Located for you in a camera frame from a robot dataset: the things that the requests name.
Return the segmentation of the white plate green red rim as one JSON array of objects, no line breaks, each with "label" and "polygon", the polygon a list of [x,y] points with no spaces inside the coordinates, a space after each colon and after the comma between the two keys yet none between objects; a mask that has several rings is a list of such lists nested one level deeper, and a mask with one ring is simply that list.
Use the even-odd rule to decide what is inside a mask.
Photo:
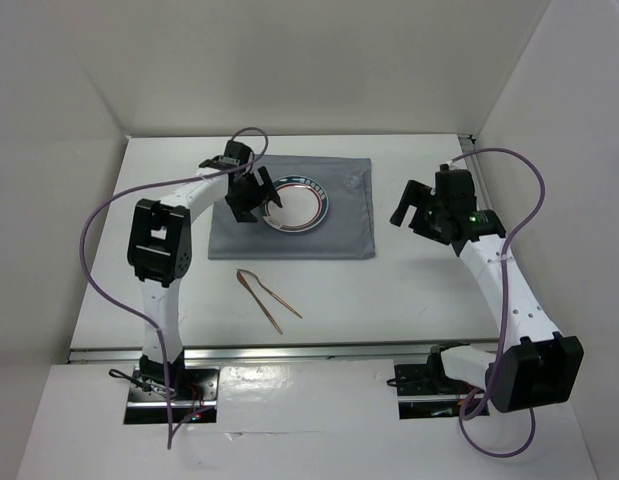
[{"label": "white plate green red rim", "polygon": [[269,201],[261,208],[265,223],[282,233],[305,233],[318,227],[327,217],[329,197],[316,180],[291,175],[279,177],[273,186],[282,206]]}]

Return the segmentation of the grey cloth placemat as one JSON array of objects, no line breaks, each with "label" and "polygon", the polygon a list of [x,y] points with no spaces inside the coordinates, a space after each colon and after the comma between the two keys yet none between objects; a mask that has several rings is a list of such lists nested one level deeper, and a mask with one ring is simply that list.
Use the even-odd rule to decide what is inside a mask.
[{"label": "grey cloth placemat", "polygon": [[[261,164],[273,180],[302,175],[316,180],[329,197],[326,219],[315,229],[289,234],[274,230],[261,216],[238,223],[229,207],[213,208],[210,260],[366,260],[375,256],[372,162],[368,158],[268,155]],[[348,192],[345,175],[361,172],[364,189]]]}]

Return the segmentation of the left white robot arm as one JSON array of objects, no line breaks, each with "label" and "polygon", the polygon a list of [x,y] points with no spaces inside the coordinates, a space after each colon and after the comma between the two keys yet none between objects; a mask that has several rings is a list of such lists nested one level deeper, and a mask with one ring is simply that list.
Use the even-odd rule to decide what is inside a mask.
[{"label": "left white robot arm", "polygon": [[192,224],[217,202],[228,205],[238,223],[255,223],[253,210],[279,205],[266,168],[251,171],[256,156],[247,145],[229,140],[224,152],[199,165],[197,177],[159,199],[137,202],[127,260],[140,281],[145,329],[141,377],[165,399],[185,390],[185,354],[179,332],[181,280],[192,263]]}]

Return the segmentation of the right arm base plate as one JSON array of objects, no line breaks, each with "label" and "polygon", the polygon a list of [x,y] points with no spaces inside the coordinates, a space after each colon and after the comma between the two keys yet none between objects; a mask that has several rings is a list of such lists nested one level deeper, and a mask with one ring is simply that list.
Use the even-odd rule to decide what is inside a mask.
[{"label": "right arm base plate", "polygon": [[435,379],[425,364],[396,364],[386,381],[397,395],[401,420],[459,416],[460,406],[473,389],[465,382]]}]

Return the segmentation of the clear plastic cup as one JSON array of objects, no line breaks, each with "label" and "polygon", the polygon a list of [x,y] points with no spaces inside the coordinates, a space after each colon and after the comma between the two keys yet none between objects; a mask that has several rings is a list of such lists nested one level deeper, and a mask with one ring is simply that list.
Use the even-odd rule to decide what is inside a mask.
[{"label": "clear plastic cup", "polygon": [[347,174],[343,178],[343,188],[348,192],[358,192],[364,189],[364,176],[361,172]]}]

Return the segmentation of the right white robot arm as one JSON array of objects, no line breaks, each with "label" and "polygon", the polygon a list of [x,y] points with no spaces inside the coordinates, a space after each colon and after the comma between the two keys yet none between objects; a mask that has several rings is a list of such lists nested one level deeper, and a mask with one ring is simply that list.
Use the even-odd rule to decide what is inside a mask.
[{"label": "right white robot arm", "polygon": [[407,182],[390,218],[420,237],[449,246],[475,279],[498,327],[496,351],[466,342],[431,349],[425,379],[437,392],[464,382],[499,412],[566,402],[584,358],[540,306],[510,250],[498,215],[477,206],[472,174],[443,166],[434,186]]}]

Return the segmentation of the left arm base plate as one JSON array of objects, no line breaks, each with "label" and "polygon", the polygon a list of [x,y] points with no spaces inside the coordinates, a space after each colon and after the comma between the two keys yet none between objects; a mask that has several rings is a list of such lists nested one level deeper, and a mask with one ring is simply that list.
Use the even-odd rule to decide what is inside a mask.
[{"label": "left arm base plate", "polygon": [[182,384],[168,394],[158,383],[143,379],[138,368],[131,374],[110,369],[108,375],[128,384],[124,425],[161,425],[168,422],[166,398],[172,401],[173,423],[210,424],[217,421],[220,369],[187,370]]}]

